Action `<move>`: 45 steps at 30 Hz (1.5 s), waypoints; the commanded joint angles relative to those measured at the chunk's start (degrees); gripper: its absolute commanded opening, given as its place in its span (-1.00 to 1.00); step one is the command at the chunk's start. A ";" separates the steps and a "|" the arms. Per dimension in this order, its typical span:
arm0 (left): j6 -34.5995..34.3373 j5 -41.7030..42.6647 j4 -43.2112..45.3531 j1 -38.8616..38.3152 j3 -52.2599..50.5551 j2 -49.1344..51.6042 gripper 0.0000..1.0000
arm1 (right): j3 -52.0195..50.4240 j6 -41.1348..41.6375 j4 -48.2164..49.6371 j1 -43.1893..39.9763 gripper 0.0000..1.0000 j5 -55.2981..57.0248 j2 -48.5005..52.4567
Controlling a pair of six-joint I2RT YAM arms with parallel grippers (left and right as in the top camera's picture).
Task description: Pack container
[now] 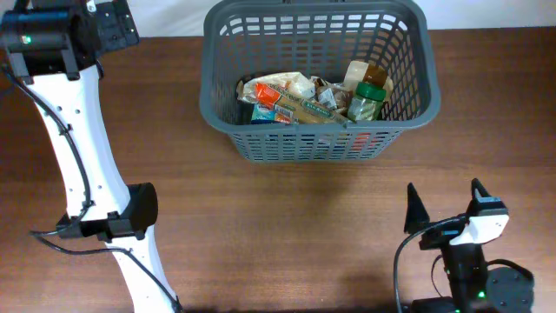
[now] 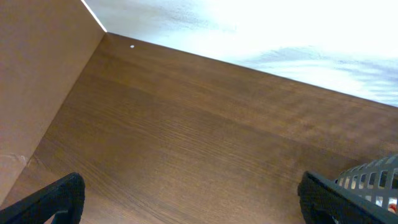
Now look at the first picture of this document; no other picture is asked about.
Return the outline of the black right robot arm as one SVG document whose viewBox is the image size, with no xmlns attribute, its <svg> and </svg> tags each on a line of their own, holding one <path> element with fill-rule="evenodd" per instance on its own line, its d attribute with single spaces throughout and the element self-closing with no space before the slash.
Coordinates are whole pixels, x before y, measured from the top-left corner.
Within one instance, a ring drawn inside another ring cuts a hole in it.
<svg viewBox="0 0 556 313">
<path fill-rule="evenodd" d="M 479 179 L 471 182 L 467 210 L 457 216 L 433 222 L 416 188 L 407 186 L 407 234 L 394 255 L 394 300 L 399 312 L 530 312 L 534 302 L 533 273 L 506 259 L 487 261 L 483 246 L 499 238 L 509 211 L 492 196 Z M 399 261 L 403 249 L 416 237 L 421 250 L 438 250 L 434 259 L 443 262 L 450 294 L 400 300 Z"/>
</svg>

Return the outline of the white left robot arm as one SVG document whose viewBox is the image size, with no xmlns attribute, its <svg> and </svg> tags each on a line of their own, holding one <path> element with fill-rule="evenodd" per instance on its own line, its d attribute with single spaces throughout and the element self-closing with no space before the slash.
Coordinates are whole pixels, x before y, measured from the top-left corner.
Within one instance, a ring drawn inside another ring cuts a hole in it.
<svg viewBox="0 0 556 313">
<path fill-rule="evenodd" d="M 156 189 L 123 181 L 101 112 L 101 57 L 139 39 L 124 1 L 16 0 L 1 19 L 3 73 L 41 114 L 66 192 L 56 227 L 33 237 L 46 246 L 54 237 L 97 238 L 116 259 L 135 311 L 179 312 L 156 247 Z"/>
</svg>

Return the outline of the beige food bag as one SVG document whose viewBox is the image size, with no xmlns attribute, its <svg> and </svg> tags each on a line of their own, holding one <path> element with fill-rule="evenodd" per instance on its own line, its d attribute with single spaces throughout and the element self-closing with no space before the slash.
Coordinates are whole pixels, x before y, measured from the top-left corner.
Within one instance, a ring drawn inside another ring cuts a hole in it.
<svg viewBox="0 0 556 313">
<path fill-rule="evenodd" d="M 256 103 L 255 85 L 257 83 L 272 83 L 302 98 L 312 98 L 316 93 L 315 85 L 311 80 L 300 72 L 292 71 L 244 78 L 236 86 L 237 99 L 244 103 Z"/>
</svg>

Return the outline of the blue tissue multipack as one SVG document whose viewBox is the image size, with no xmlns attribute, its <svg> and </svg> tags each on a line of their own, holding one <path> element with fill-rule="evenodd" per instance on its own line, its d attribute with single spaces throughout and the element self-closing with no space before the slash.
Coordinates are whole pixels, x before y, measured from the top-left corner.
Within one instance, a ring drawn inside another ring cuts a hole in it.
<svg viewBox="0 0 556 313">
<path fill-rule="evenodd" d="M 268 124 L 268 123 L 295 123 L 293 112 L 280 106 L 269 108 L 265 104 L 256 103 L 251 115 L 252 124 Z"/>
</svg>

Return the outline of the green lid spice jar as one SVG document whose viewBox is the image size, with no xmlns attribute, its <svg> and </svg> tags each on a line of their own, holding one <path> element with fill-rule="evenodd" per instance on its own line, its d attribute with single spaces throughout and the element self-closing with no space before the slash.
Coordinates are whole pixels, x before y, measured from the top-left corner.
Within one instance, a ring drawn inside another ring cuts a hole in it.
<svg viewBox="0 0 556 313">
<path fill-rule="evenodd" d="M 353 121 L 374 121 L 383 107 L 387 91 L 371 83 L 359 82 L 347 111 Z"/>
</svg>

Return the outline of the brown clear snack bag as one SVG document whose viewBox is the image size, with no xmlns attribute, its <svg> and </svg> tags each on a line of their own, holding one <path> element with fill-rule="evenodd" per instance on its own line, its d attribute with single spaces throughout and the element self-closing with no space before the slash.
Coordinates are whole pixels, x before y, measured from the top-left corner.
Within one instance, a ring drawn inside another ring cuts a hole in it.
<svg viewBox="0 0 556 313">
<path fill-rule="evenodd" d="M 315 85 L 316 101 L 341 114 L 347 113 L 358 83 L 370 83 L 384 89 L 386 100 L 390 98 L 394 89 L 394 82 L 384 69 L 361 61 L 352 61 L 349 64 L 341 83 L 330 83 L 315 76 L 312 76 L 310 81 Z"/>
</svg>

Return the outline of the red spaghetti packet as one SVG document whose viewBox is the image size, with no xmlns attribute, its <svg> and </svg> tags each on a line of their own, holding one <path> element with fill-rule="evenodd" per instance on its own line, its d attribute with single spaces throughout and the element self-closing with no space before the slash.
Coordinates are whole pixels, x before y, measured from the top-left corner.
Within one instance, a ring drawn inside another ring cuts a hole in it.
<svg viewBox="0 0 556 313">
<path fill-rule="evenodd" d="M 259 104 L 290 118 L 297 123 L 351 123 L 343 115 L 322 104 L 298 97 L 273 83 L 256 83 L 255 97 Z"/>
</svg>

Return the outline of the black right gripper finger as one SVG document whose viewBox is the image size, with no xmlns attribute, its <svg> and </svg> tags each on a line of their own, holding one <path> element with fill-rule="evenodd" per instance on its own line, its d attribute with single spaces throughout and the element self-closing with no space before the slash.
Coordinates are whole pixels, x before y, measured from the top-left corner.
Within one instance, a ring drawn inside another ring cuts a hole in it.
<svg viewBox="0 0 556 313">
<path fill-rule="evenodd" d="M 404 232 L 412 235 L 430 224 L 430 216 L 412 183 L 407 185 L 407 212 Z"/>
<path fill-rule="evenodd" d="M 491 196 L 478 178 L 471 181 L 471 194 L 472 198 L 477 200 Z"/>
</svg>

